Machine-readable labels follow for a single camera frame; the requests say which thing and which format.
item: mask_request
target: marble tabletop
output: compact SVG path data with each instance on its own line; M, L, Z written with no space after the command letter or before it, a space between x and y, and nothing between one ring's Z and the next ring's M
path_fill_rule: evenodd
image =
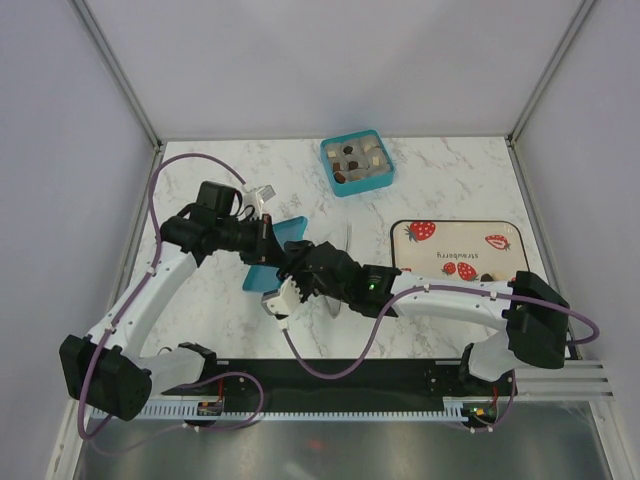
M349 253L360 263L391 265L390 228L407 218L503 220L522 234L532 271L544 277L540 254L504 139L388 138L397 167L393 185L346 198L333 195L319 160L320 140L171 142L165 159L187 152L214 155L232 165L253 186L273 185L267 204L274 223L299 215L309 219L305 239L321 242L352 225ZM203 159L186 159L160 176L154 199L160 222L195 200L200 183L211 180L239 187L223 168ZM154 245L147 221L134 275ZM237 254L217 252L178 290L143 348L199 343L219 357L292 357L275 320L262 310L260 294L242 291L249 267ZM342 307L332 318L323 299L312 298L290 317L290 334L305 357L355 358L373 326ZM370 358L459 357L464 347L490 331L450 319L386 319Z

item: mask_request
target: strawberry placemat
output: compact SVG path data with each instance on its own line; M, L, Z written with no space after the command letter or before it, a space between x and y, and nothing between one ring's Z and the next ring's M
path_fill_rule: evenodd
M529 270L509 222L401 220L391 227L391 254L395 267L431 278L509 280Z

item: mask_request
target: white wall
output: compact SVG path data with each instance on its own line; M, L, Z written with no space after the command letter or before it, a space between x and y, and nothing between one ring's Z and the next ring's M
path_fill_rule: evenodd
M65 0L0 14L0 476L43 478L58 348L104 314L152 149Z
M518 144L560 281L640 453L640 3L600 2Z
M163 138L506 134L580 0L87 0Z

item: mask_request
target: red strawberry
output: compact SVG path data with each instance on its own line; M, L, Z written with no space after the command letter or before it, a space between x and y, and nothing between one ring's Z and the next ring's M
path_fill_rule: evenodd
M434 234L436 224L433 222L411 222L405 231L409 235L410 241L421 242Z
M453 262L445 263L442 267L442 273L445 275L453 275L456 273L456 264Z
M509 240L507 240L507 237L504 235L489 235L485 237L485 240L489 245L498 250L509 250L509 247L511 247Z
M458 263L458 275L463 280L467 282L475 282L478 279L478 272L468 263L459 262Z

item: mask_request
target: blue bin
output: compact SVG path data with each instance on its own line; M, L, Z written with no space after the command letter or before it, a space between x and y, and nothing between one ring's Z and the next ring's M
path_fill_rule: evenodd
M375 177L363 178L362 180L357 180L355 182L346 182L346 183L338 183L335 178L333 178L333 170L331 168L331 162L327 158L327 152L325 151L325 147L327 145L331 145L332 143L344 143L349 140L353 140L356 138L367 137L369 135L373 135L378 139L378 143L380 144L380 148L387 156L387 160L389 162L389 166L391 167L391 171L388 173L384 173L382 175L377 175ZM376 188L388 187L393 183L393 176L396 173L396 166L393 164L393 160L391 160L391 156L389 152L382 143L382 139L378 132L375 130L365 130L363 132L350 133L349 135L342 135L341 137L333 137L327 138L320 143L320 157L322 159L322 165L324 165L324 169L327 172L327 177L329 177L329 184L331 185L331 189L333 193L337 197L347 197L349 195L355 195L356 193L367 192L369 190L375 190Z

